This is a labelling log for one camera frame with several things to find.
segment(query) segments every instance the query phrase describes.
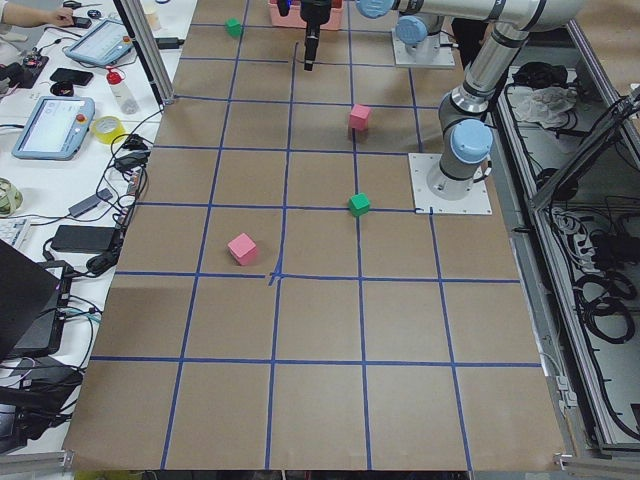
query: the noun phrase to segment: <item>person's arm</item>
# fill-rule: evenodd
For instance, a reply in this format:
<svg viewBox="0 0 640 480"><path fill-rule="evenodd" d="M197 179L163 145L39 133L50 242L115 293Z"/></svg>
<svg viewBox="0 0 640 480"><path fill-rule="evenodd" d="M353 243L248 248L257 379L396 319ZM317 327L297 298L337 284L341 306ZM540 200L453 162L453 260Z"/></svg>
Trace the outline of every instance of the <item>person's arm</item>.
<svg viewBox="0 0 640 480"><path fill-rule="evenodd" d="M39 27L40 25L55 25L70 27L73 25L73 10L58 8L53 11L25 7L16 3L7 3L2 11L2 23L16 27Z"/></svg>

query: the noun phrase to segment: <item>white mounting plate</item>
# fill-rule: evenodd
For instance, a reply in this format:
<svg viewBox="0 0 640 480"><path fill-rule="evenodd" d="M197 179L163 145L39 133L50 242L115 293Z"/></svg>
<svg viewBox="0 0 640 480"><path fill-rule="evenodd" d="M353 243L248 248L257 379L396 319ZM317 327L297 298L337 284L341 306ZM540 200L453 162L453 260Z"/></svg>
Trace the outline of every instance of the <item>white mounting plate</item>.
<svg viewBox="0 0 640 480"><path fill-rule="evenodd" d="M391 37L396 67L453 69L456 66L453 58L453 49L451 47L440 47L436 55L432 56L428 62L424 62L407 52L406 45L396 37L395 29L391 30ZM451 43L449 36L446 33L440 32L440 45L449 43Z"/></svg>
<svg viewBox="0 0 640 480"><path fill-rule="evenodd" d="M427 186L427 174L431 167L440 161L437 153L410 153L411 185L416 213L491 215L491 203L484 182L474 183L469 194L461 200L445 200Z"/></svg>

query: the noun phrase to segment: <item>pink cube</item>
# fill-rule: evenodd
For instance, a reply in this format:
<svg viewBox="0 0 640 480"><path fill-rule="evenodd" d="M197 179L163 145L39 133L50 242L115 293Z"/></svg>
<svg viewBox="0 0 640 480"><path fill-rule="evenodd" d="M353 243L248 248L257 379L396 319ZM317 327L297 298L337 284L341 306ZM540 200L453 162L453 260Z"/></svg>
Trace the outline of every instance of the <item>pink cube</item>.
<svg viewBox="0 0 640 480"><path fill-rule="evenodd" d="M246 233L238 235L227 246L233 258L242 266L249 265L258 256L258 246Z"/></svg>
<svg viewBox="0 0 640 480"><path fill-rule="evenodd" d="M371 107L355 104L349 114L349 128L356 130L366 130L371 115Z"/></svg>

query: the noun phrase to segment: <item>yellow tape roll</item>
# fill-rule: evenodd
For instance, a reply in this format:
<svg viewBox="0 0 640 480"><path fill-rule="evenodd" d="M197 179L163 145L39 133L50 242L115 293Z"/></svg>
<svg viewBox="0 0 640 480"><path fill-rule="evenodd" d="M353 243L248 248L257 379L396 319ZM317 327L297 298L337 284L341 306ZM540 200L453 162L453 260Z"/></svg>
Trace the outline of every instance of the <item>yellow tape roll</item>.
<svg viewBox="0 0 640 480"><path fill-rule="evenodd" d="M91 132L98 138L101 143L111 145L114 140L116 143L126 138L124 125L118 117L100 117L91 124Z"/></svg>

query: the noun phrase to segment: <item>pink bin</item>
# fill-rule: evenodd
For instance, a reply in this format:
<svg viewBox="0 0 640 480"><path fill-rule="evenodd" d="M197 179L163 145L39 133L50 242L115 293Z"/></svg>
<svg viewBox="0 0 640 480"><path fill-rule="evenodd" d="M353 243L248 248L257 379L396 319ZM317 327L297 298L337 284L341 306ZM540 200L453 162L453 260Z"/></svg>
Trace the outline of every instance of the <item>pink bin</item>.
<svg viewBox="0 0 640 480"><path fill-rule="evenodd" d="M329 21L320 28L322 30L340 30L340 24L342 23L342 10L342 0L333 0ZM269 0L269 14L271 15L271 23L276 27L306 27L306 24L300 18L300 0L293 0L291 2L289 15L286 17L280 16L277 1Z"/></svg>

